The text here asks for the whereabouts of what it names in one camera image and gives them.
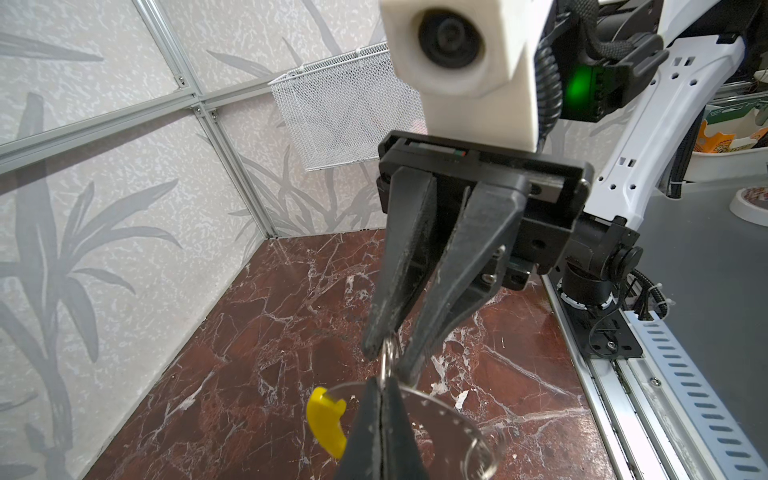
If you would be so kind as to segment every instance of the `yellow object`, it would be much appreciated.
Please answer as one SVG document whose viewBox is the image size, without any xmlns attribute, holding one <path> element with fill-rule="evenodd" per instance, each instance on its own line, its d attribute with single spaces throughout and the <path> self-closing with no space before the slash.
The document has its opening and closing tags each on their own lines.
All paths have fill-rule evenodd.
<svg viewBox="0 0 768 480">
<path fill-rule="evenodd" d="M 334 402 L 324 396 L 328 390 L 319 386 L 312 392 L 306 404 L 306 420 L 317 442 L 333 458 L 341 458 L 346 448 L 346 437 L 341 429 L 341 415 L 346 410 L 346 402 Z"/>
</svg>

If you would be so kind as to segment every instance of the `camera lens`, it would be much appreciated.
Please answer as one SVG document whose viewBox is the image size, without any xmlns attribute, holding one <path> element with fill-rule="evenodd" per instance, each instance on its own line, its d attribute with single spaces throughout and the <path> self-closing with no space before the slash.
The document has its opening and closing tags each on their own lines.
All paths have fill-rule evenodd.
<svg viewBox="0 0 768 480">
<path fill-rule="evenodd" d="M 431 10 L 419 26 L 419 44 L 429 58 L 444 68 L 462 68 L 471 64 L 480 52 L 480 34 L 459 14 Z"/>
</svg>

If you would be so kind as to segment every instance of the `wall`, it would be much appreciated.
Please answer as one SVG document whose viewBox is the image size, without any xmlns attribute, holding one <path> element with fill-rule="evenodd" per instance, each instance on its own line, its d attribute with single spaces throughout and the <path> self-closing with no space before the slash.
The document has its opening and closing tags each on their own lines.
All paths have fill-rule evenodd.
<svg viewBox="0 0 768 480">
<path fill-rule="evenodd" d="M 207 90 L 384 39 L 376 0 L 162 3 Z M 386 225 L 376 162 L 305 172 L 271 95 L 222 107 L 219 118 L 280 235 Z"/>
<path fill-rule="evenodd" d="M 129 0 L 0 5 L 0 138 L 170 93 Z M 0 177 L 0 478 L 80 478 L 262 240 L 186 111 Z"/>
</svg>

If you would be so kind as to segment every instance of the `green light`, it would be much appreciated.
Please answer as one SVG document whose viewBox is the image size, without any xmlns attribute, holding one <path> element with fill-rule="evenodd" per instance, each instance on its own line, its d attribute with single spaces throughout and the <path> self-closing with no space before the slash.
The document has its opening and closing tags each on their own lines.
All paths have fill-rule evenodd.
<svg viewBox="0 0 768 480">
<path fill-rule="evenodd" d="M 571 81 L 565 88 L 565 104 L 573 109 L 581 110 L 590 104 L 592 84 L 592 69 L 587 65 L 576 67 Z"/>
</svg>

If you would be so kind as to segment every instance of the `yellow plastic handle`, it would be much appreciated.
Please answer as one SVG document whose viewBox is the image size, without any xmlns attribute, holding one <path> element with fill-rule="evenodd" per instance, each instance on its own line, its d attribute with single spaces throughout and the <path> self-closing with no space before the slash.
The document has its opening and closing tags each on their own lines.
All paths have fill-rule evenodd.
<svg viewBox="0 0 768 480">
<path fill-rule="evenodd" d="M 317 442 L 333 458 L 341 458 L 346 448 L 346 437 L 341 429 L 341 415 L 346 410 L 346 402 L 334 402 L 324 396 L 327 389 L 319 386 L 312 392 L 306 404 L 306 420 Z"/>
</svg>

